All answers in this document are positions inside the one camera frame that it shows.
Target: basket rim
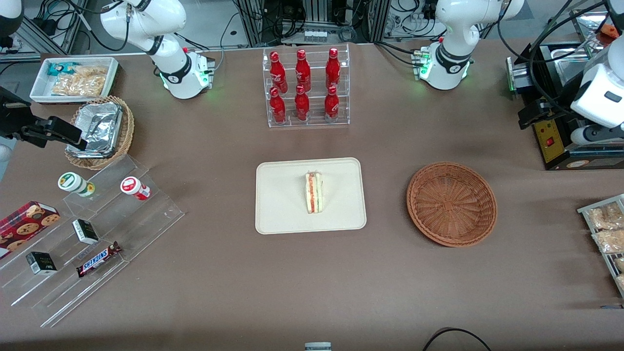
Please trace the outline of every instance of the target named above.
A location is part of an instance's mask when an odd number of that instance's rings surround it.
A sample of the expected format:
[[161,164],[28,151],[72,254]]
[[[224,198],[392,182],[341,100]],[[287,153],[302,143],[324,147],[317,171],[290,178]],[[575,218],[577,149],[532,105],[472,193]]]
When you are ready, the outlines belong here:
[[[488,198],[488,200],[491,201],[491,203],[492,203],[492,212],[493,213],[492,213],[492,219],[488,223],[488,226],[485,229],[485,231],[483,232],[483,234],[479,235],[475,239],[467,240],[467,241],[449,240],[447,237],[438,235],[437,233],[435,233],[435,232],[431,231],[430,229],[428,229],[422,223],[422,221],[418,217],[416,211],[413,210],[413,208],[411,206],[411,199],[413,198],[412,195],[415,194],[415,192],[417,191],[417,188],[416,188],[415,184],[418,182],[419,179],[422,179],[424,177],[424,175],[428,174],[431,170],[434,170],[434,169],[437,169],[437,168],[440,168],[440,167],[451,167],[451,168],[459,169],[462,172],[468,173],[471,177],[474,177],[476,180],[478,180],[480,183],[482,183],[484,185],[485,195]],[[475,172],[473,169],[471,169],[469,167],[466,167],[466,166],[464,166],[462,164],[455,163],[455,162],[445,162],[445,161],[443,161],[443,162],[434,162],[432,164],[428,164],[425,167],[419,169],[412,176],[412,179],[410,180],[409,185],[407,186],[406,204],[407,204],[407,212],[409,213],[409,216],[412,219],[412,221],[414,222],[414,224],[416,225],[416,227],[426,237],[430,238],[434,242],[437,242],[438,244],[449,246],[449,247],[468,247],[468,246],[476,245],[479,242],[483,241],[494,230],[494,226],[496,225],[496,221],[497,221],[497,217],[498,217],[498,203],[496,201],[496,197],[494,196],[494,191],[492,191],[492,188],[489,185],[489,183],[480,174]]]

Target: jar lid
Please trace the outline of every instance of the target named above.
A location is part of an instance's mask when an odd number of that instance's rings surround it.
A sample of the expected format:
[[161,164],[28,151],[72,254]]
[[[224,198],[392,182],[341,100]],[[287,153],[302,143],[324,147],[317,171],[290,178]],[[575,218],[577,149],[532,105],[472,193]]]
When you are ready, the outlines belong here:
[[58,185],[62,190],[74,191],[82,185],[82,182],[84,180],[81,176],[73,172],[67,172],[60,176]]
[[141,188],[141,181],[136,177],[126,177],[119,185],[121,191],[128,195],[134,195]]

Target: yellow panel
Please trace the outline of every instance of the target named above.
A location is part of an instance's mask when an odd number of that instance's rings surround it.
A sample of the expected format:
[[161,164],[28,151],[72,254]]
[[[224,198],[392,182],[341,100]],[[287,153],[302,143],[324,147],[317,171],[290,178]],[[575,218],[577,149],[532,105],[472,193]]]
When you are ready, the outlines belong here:
[[556,159],[563,154],[563,142],[559,136],[559,130],[555,121],[541,121],[533,125],[537,142],[540,144],[542,155],[546,163]]

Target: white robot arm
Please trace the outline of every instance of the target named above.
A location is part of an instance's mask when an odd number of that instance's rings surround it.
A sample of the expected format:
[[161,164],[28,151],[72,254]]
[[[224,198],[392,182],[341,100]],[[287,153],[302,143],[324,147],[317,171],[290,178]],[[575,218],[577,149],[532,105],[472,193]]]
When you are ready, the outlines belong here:
[[[179,99],[189,99],[212,87],[214,62],[186,52],[172,35],[184,28],[187,14],[178,0],[124,0],[100,15],[112,36],[145,51],[158,69],[165,88]],[[109,4],[106,10],[115,5]]]
[[441,43],[421,48],[419,79],[436,89],[455,88],[479,42],[476,24],[512,18],[523,5],[524,0],[440,0],[436,19],[446,25],[447,34]]
[[624,37],[614,40],[585,66],[572,110],[597,123],[572,132],[578,145],[624,138]]

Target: small black box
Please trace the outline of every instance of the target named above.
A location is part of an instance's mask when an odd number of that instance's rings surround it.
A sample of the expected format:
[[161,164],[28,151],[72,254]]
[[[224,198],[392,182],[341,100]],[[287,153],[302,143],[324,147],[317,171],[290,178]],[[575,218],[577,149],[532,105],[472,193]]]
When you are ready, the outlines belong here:
[[33,251],[26,255],[26,260],[31,265],[32,273],[51,275],[56,272],[56,266],[52,262],[50,254]]
[[97,234],[91,222],[84,219],[77,219],[72,224],[74,225],[76,235],[78,235],[78,240],[89,245],[97,244]]

